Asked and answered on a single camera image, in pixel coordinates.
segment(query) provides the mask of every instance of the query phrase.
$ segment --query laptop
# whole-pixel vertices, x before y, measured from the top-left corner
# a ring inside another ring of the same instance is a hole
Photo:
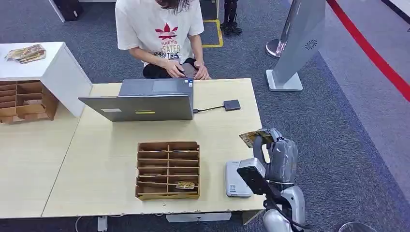
[[[118,96],[78,99],[113,122],[193,119],[192,79],[124,80]]]

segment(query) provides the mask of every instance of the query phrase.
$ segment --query black pants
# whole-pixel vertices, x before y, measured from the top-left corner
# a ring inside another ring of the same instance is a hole
[[[188,58],[185,63],[190,63],[193,67],[195,67],[194,62],[196,60],[192,58]],[[161,68],[160,66],[157,66],[155,64],[147,64],[143,71],[142,74],[144,75],[145,78],[149,79],[158,79],[158,78],[172,78],[166,69]]]

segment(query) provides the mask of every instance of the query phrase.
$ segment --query cardboard compartment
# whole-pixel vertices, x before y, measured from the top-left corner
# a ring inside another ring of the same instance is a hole
[[[15,95],[0,97],[1,102],[15,102]]]
[[[13,84],[13,85],[0,85],[0,91],[15,90],[16,86],[17,86],[16,84]]]
[[[168,167],[167,159],[138,159],[138,168],[166,168]]]
[[[154,183],[137,183],[136,185],[137,195],[157,195],[167,194],[167,185],[158,185]]]
[[[168,168],[138,168],[138,175],[142,176],[158,176],[158,175],[167,175]]]
[[[41,93],[43,91],[41,82],[29,82],[17,85],[17,94]]]
[[[138,144],[135,196],[140,200],[198,199],[199,146],[196,142]],[[179,181],[194,189],[175,188]]]
[[[166,151],[140,151],[138,159],[168,159]]]
[[[137,179],[137,183],[162,183],[166,184],[168,180],[168,177],[166,175],[164,176],[140,176]]]
[[[174,142],[169,144],[168,151],[199,151],[199,146],[196,142]]]
[[[0,109],[15,107],[15,101],[0,102]]]
[[[0,123],[53,120],[58,103],[38,80],[0,82]]]
[[[16,97],[16,106],[23,105],[41,105],[43,103],[41,93],[18,94]]]
[[[170,159],[169,167],[199,167],[198,162],[194,159]]]
[[[143,143],[138,145],[138,151],[167,151],[167,143]]]
[[[199,175],[199,167],[169,168],[169,175]]]
[[[170,160],[198,160],[198,151],[169,152]]]
[[[17,81],[0,81],[0,86],[15,85]]]
[[[170,185],[177,185],[179,181],[189,181],[193,182],[196,187],[198,187],[199,183],[199,176],[198,175],[191,175],[191,176],[170,176],[168,178],[168,183]]]
[[[0,91],[0,97],[15,96],[15,89]]]

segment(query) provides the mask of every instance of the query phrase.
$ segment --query white cable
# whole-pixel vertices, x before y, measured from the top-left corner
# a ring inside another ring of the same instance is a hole
[[[75,221],[75,232],[78,232],[77,223],[78,223],[78,220],[80,220],[80,218],[82,218],[82,217],[83,216],[78,217],[77,220]]]

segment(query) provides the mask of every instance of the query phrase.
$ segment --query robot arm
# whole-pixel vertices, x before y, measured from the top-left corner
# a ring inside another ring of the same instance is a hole
[[[264,158],[263,137],[257,136],[253,143],[254,158],[241,161],[237,172],[254,194],[265,194],[264,225],[268,232],[300,232],[296,227],[311,229],[303,225],[305,199],[301,189],[294,185],[297,146],[276,129],[270,129],[269,133],[273,142],[266,148],[271,162],[267,163]]]

